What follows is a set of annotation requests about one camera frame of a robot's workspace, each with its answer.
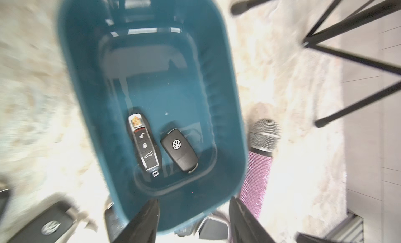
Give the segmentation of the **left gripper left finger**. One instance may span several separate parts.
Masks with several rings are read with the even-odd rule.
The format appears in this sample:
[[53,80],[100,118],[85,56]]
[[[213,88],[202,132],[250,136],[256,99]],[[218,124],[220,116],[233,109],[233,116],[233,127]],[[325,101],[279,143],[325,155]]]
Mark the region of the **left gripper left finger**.
[[148,200],[114,243],[155,243],[160,219],[158,199]]

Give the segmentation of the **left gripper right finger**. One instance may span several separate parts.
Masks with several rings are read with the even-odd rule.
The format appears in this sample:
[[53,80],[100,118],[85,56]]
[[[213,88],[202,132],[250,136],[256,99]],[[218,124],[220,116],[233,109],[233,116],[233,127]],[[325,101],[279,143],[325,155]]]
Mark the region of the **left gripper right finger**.
[[275,242],[240,199],[230,199],[229,216],[233,243]]

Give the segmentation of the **black Porsche key fob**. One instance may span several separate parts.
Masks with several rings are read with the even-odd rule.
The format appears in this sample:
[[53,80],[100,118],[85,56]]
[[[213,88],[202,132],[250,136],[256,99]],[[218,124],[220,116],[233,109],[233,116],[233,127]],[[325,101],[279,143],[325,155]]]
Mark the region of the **black Porsche key fob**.
[[129,128],[138,155],[139,165],[143,171],[155,178],[162,168],[162,157],[159,147],[152,135],[150,123],[141,113],[128,117]]

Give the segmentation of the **black VW key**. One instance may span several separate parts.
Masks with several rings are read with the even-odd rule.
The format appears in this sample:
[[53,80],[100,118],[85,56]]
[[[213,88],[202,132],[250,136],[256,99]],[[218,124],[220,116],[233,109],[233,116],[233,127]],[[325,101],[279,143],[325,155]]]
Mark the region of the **black VW key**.
[[36,216],[9,243],[56,243],[73,229],[78,211],[65,201],[59,201]]
[[10,196],[11,196],[11,190],[9,189],[8,185],[4,182],[1,182],[1,184],[0,184],[0,217],[1,217],[1,219],[7,208]]

